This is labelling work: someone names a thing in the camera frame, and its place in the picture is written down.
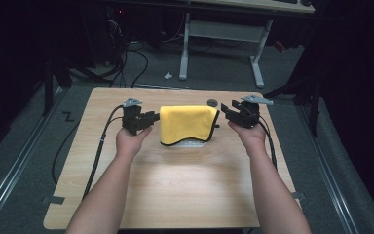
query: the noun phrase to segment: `desk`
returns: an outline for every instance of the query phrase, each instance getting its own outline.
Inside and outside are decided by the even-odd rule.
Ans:
[[[191,0],[190,2],[210,3],[226,6],[245,7],[253,9],[263,9],[269,11],[286,11],[290,13],[313,13],[315,9],[310,6],[303,6],[300,1],[297,4],[283,3],[272,0]],[[257,43],[258,47],[254,56],[250,57],[250,63],[254,74],[254,79],[258,88],[264,87],[264,81],[260,72],[259,60],[263,48],[269,36],[273,21],[268,19],[265,26],[247,26],[230,23],[209,22],[200,20],[190,20],[190,14],[186,14],[184,29],[184,47],[181,55],[180,80],[187,79],[188,67],[188,44],[190,36],[208,37],[215,39],[226,39]]]
[[[231,106],[249,92],[113,89],[92,91],[54,193],[65,198],[50,204],[44,225],[65,229],[81,202],[94,162],[98,141],[110,112],[128,98],[143,101],[142,112],[162,105],[206,105],[209,99]],[[260,106],[275,144],[281,178],[294,192],[268,109]],[[131,179],[121,228],[222,228],[259,226],[254,209],[249,160],[224,113],[212,140],[202,148],[165,147],[160,144],[160,121],[145,139],[131,166]],[[107,131],[93,185],[115,155],[115,134],[121,121]]]

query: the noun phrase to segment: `wrist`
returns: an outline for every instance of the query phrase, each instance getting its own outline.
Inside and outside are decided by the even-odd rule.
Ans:
[[[126,155],[126,154],[116,153],[114,157],[114,161],[119,162],[122,165],[130,166],[132,164],[133,157],[131,157],[130,155]]]
[[[250,159],[257,159],[267,155],[266,146],[264,142],[254,142],[246,149],[247,155]]]
[[[259,138],[253,139],[251,142],[245,143],[244,146],[245,149],[250,152],[266,148],[264,140]]]

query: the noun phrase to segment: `handheld controller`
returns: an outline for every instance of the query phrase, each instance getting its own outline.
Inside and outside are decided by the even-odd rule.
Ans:
[[[141,106],[139,106],[141,103],[140,100],[129,98],[123,104],[123,128],[134,136],[137,131],[146,129],[154,125],[155,121],[160,120],[160,114],[154,111],[141,113]]]
[[[256,95],[249,95],[242,97],[242,102],[232,100],[232,106],[239,110],[239,112],[230,110],[223,103],[221,104],[221,111],[226,114],[226,119],[236,123],[244,128],[250,129],[259,123],[259,103],[273,105],[272,101],[258,97]]]

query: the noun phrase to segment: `human hand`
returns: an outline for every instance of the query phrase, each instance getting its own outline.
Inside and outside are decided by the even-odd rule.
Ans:
[[[254,147],[264,147],[266,132],[259,124],[251,129],[243,128],[231,121],[229,121],[228,124],[236,133],[239,134],[239,138],[247,150],[247,154]]]
[[[146,128],[138,135],[134,136],[125,128],[122,128],[116,136],[117,154],[116,157],[127,157],[132,159],[141,149],[142,142],[153,130],[152,127]]]

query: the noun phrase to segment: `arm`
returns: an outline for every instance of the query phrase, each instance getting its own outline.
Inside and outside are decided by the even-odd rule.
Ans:
[[[115,158],[75,211],[66,233],[117,233],[126,204],[131,163],[151,131],[151,127],[147,128],[137,136],[126,129],[117,133]]]
[[[299,205],[281,180],[265,148],[265,132],[259,126],[245,129],[229,122],[250,158],[254,204],[263,233],[311,233]]]

